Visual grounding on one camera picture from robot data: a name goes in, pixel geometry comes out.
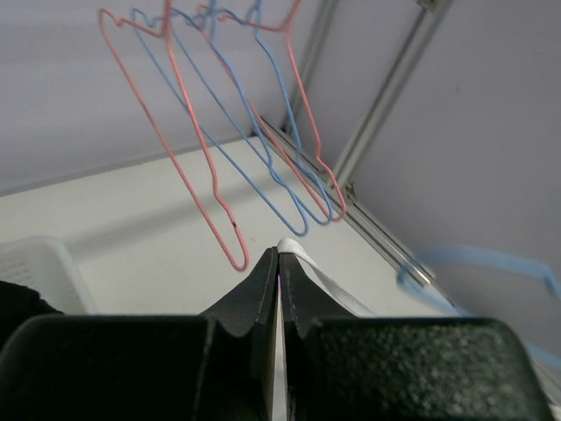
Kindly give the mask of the black tank top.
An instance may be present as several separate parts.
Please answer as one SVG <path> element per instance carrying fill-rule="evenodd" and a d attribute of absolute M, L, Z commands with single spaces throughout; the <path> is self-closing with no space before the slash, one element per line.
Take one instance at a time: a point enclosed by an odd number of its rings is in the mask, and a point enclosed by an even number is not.
<path fill-rule="evenodd" d="M 4 349 L 12 334 L 27 320 L 45 315 L 63 315 L 35 289 L 1 281 L 0 347 Z"/>

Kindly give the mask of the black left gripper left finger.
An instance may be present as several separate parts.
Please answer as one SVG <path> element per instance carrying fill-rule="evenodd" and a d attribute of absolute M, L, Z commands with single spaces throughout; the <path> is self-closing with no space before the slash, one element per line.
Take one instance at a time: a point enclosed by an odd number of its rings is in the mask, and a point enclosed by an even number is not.
<path fill-rule="evenodd" d="M 202 313 L 46 314 L 1 352 L 4 420 L 268 420 L 278 252 Z"/>

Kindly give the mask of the white tank top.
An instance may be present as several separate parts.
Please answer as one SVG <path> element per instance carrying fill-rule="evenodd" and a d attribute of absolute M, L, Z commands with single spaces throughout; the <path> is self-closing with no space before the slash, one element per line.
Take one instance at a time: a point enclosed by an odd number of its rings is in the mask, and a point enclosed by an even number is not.
<path fill-rule="evenodd" d="M 317 280 L 322 285 L 322 289 L 327 292 L 344 309 L 352 315 L 359 317 L 374 316 L 375 313 L 361 303 L 348 290 L 343 288 L 338 282 L 330 278 L 322 271 L 317 263 L 309 256 L 306 250 L 297 241 L 291 238 L 281 239 L 277 245 L 279 253 L 293 254 L 298 259 L 305 262 L 316 274 Z M 276 298 L 275 310 L 275 354 L 274 354 L 274 377 L 273 377 L 273 420 L 293 420 L 290 414 L 289 393 L 288 393 L 288 368 L 287 351 L 285 340 L 285 317 L 281 314 L 282 295 Z"/>

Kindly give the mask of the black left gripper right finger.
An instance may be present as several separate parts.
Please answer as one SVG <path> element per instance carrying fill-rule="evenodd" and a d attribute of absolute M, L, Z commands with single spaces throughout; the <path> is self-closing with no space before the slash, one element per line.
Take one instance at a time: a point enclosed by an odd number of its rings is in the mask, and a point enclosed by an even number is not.
<path fill-rule="evenodd" d="M 279 255 L 292 420 L 549 420 L 521 341 L 489 318 L 359 318 Z"/>

